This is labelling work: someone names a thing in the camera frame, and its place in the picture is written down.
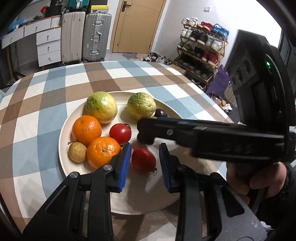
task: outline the white plate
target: white plate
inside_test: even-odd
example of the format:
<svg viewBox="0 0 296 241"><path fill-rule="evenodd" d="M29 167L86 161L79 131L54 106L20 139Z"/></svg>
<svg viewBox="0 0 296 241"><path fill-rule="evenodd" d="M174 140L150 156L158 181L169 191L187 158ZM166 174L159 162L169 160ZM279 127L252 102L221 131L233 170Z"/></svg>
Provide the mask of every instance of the white plate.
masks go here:
<svg viewBox="0 0 296 241"><path fill-rule="evenodd" d="M114 124L128 123L132 129L130 143L134 148L138 145L136 140L138 134L137 120L129 115L126 108L126 103L133 93L124 91L114 91L109 93L116 100L118 114L111 123L102 125L102 136L109 136L109 130ZM165 103L159 100L155 100L155 102L157 108L161 108L167 112L168 117L181 118L176 111ZM69 149L68 142L72 140L72 126L79 117L85 114L85 103L83 103L66 119L59 136L59 159L66 176L73 171L79 172L81 175L94 171L87 161L79 164L74 163L69 159L67 154ZM110 194L112 212L127 215L144 214L163 209L179 198L179 194L169 194L164 185L158 155L159 144L162 142L167 144L170 154L177 156L182 164L190 166L193 170L196 170L197 159L189 155L189 149L176 145L174 141L156 138L153 146L148 146L148 149L156 158L156 175L138 173L133 169L132 165L130 165L126 185L122 193Z"/></svg>

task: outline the red shoe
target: red shoe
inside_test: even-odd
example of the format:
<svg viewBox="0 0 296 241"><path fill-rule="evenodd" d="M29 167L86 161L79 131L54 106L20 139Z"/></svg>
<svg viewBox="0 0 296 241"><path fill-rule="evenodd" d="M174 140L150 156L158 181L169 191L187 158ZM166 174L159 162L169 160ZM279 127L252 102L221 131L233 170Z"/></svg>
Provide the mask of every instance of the red shoe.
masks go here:
<svg viewBox="0 0 296 241"><path fill-rule="evenodd" d="M218 55L214 53L210 53L210 59L208 63L214 67L217 64L217 62L218 62Z"/></svg>
<svg viewBox="0 0 296 241"><path fill-rule="evenodd" d="M206 30L208 30L208 31L211 31L212 28L213 28L213 25L211 25L210 23L205 23L205 22L202 22L202 23L201 23L201 26L202 26L203 28L205 28Z"/></svg>
<svg viewBox="0 0 296 241"><path fill-rule="evenodd" d="M204 55L202 56L202 60L204 61L204 62L208 62L208 60L209 60L209 58L211 57L211 53L210 53L210 51L205 51L204 52Z"/></svg>

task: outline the gray suitcase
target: gray suitcase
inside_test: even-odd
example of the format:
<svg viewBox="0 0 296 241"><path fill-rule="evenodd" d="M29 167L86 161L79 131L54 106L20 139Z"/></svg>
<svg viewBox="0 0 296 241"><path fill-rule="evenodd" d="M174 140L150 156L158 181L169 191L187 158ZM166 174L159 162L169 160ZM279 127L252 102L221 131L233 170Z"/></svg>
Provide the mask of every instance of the gray suitcase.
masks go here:
<svg viewBox="0 0 296 241"><path fill-rule="evenodd" d="M104 61L112 16L109 13L89 13L85 17L82 58L87 61Z"/></svg>
<svg viewBox="0 0 296 241"><path fill-rule="evenodd" d="M82 59L82 33L85 12L65 13L62 18L61 55L62 62Z"/></svg>

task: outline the tablecloth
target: tablecloth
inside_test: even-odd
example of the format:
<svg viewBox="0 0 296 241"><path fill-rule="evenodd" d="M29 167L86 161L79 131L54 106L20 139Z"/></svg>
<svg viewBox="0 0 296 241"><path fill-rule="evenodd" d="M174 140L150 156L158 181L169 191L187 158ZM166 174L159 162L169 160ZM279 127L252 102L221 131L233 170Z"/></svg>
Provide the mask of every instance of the tablecloth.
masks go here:
<svg viewBox="0 0 296 241"><path fill-rule="evenodd" d="M0 193L21 231L65 178L58 139L67 116L94 92L126 90L146 92L184 119L231 122L194 83L158 63L76 64L22 78L0 103ZM226 169L201 164L200 172ZM177 202L146 215L114 214L114 233L118 240L174 240L177 215Z"/></svg>

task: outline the finger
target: finger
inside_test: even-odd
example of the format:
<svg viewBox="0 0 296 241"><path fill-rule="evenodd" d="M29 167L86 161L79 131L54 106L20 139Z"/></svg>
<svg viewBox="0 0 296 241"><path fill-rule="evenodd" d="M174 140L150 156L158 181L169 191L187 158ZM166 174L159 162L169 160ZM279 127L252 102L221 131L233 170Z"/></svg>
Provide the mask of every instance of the finger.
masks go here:
<svg viewBox="0 0 296 241"><path fill-rule="evenodd" d="M266 197L273 197L277 195L283 188L287 176L287 169L281 162L278 163L278 170L273 183L269 186Z"/></svg>
<svg viewBox="0 0 296 241"><path fill-rule="evenodd" d="M247 195L250 191L249 184L246 181L239 179L236 175L229 175L228 171L226 173L226 180L238 194Z"/></svg>
<svg viewBox="0 0 296 241"><path fill-rule="evenodd" d="M235 165L231 162L227 162L226 167L227 167L227 172L229 173L229 175L232 177L235 176L235 174L237 173L237 169L236 169Z"/></svg>
<svg viewBox="0 0 296 241"><path fill-rule="evenodd" d="M250 198L247 195L241 195L241 194L238 194L238 195L245 202L245 204L249 205Z"/></svg>
<svg viewBox="0 0 296 241"><path fill-rule="evenodd" d="M275 163L254 174L250 180L251 189L261 189L269 186L267 197L275 196L282 189L287 175L283 163Z"/></svg>

